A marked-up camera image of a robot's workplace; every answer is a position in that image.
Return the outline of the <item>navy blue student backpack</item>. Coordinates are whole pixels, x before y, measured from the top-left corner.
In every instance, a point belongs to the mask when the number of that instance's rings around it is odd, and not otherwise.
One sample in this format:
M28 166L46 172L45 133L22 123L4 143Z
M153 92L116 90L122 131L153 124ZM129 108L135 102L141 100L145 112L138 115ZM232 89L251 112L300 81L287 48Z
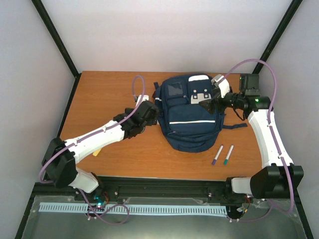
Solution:
M199 105L210 100L212 77L203 73L178 75L161 84L155 82L153 98L159 109L161 131L173 149L199 153L210 149L223 129L247 127L246 123L225 125L225 113L210 114Z

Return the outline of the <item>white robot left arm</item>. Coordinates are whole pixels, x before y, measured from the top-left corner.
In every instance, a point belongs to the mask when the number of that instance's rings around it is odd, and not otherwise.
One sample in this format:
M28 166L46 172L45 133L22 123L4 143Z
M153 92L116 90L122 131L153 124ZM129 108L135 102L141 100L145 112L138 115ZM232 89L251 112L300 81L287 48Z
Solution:
M77 164L93 152L115 142L130 139L145 130L147 125L156 124L159 109L150 101L143 101L134 109L126 108L105 125L79 137L62 140L54 138L45 153L39 179L44 183L43 175L47 174L47 183L56 188L67 186L86 192L92 200L103 197L104 188L94 173L86 172Z

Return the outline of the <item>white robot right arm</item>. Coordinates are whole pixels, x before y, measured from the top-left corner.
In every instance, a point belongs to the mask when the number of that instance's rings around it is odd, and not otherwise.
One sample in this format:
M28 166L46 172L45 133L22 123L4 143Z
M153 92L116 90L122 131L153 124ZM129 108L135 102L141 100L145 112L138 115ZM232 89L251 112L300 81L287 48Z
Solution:
M258 75L242 74L237 93L222 75L215 76L211 83L213 97L201 101L200 106L209 113L223 112L226 108L242 110L241 120L248 120L261 154L262 169L254 176L227 178L230 192L256 199L294 199L304 171L293 163L285 150L275 123L272 102L260 94Z

